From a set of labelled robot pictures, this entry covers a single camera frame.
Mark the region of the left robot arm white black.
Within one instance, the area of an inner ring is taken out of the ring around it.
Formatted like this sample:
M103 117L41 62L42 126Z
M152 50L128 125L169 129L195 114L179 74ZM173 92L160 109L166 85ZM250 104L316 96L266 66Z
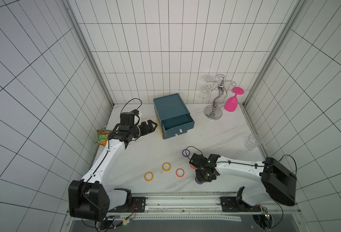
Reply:
M117 124L108 135L108 142L90 170L81 178L73 180L68 187L69 214L71 217L102 222L113 209L131 210L131 190L105 184L114 163L128 144L156 130L152 120L141 124Z

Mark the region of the teal three-drawer cabinet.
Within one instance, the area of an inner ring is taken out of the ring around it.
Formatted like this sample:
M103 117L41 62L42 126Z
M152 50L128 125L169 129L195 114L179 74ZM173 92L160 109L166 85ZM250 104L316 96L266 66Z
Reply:
M163 139L187 133L194 128L188 108L179 93L153 99Z

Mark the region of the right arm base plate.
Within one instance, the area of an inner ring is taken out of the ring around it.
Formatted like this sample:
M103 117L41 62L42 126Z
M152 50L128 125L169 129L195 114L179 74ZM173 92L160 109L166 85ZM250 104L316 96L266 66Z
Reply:
M228 213L258 213L261 212L259 206L250 206L242 200L236 200L236 197L220 197L220 205L223 212Z

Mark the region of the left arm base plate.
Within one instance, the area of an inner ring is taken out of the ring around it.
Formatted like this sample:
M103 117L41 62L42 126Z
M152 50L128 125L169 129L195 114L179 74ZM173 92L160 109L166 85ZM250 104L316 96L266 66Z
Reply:
M115 207L109 210L109 213L143 213L146 206L146 197L132 197L123 206Z

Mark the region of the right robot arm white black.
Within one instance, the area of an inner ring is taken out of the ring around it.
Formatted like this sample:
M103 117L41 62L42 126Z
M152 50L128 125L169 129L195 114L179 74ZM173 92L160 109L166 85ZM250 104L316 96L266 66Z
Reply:
M218 176L236 176L255 183L239 188L234 207L254 207L267 201L285 206L295 205L296 175L279 160L267 157L264 161L242 161L211 154L193 154L189 164L196 169L196 182L212 182Z

